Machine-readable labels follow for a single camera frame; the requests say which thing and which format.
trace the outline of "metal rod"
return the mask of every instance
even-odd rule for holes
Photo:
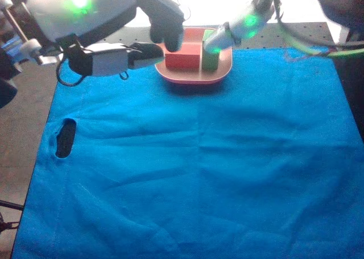
[[[23,211],[24,210],[23,205],[19,205],[19,204],[15,204],[15,203],[11,203],[11,202],[8,202],[8,201],[3,201],[3,200],[0,200],[0,206],[10,208],[10,209],[13,209],[13,210],[18,210],[18,211]]]
[[[13,27],[13,29],[15,30],[15,32],[17,32],[17,34],[19,35],[19,37],[23,40],[23,42],[27,42],[28,41],[27,36],[24,34],[24,32],[22,31],[22,29],[19,27],[18,23],[14,19],[13,15],[9,12],[9,10],[8,9],[4,9],[4,10],[2,10],[2,12],[4,13],[5,18],[11,24],[11,26]]]

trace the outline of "blue object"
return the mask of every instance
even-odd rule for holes
[[[67,118],[75,143],[57,158]],[[13,258],[363,258],[363,205],[333,63],[235,51],[211,87],[154,67],[57,86]]]

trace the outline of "white background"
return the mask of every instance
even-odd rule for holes
[[[252,0],[179,0],[191,10],[191,17],[185,25],[222,24],[243,11]],[[334,41],[338,42],[341,26],[329,21],[317,0],[282,0],[284,22],[327,22]],[[276,22],[275,16],[269,22]],[[138,14],[127,26],[149,26],[148,17],[138,10]]]

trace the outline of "red block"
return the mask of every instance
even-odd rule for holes
[[[199,69],[201,44],[184,43],[177,52],[165,51],[168,69]]]

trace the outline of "gray pegboard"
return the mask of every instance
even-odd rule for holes
[[[291,27],[301,34],[317,38],[327,39],[332,41],[329,27],[325,22],[309,22],[309,23],[290,23]],[[151,42],[149,37],[149,27],[124,27],[121,30],[113,33],[104,39],[108,43],[121,42],[130,45],[136,41]],[[265,49],[265,48],[283,48],[285,45],[282,34],[279,31],[277,23],[268,23],[257,36],[252,39],[242,42],[238,49]]]

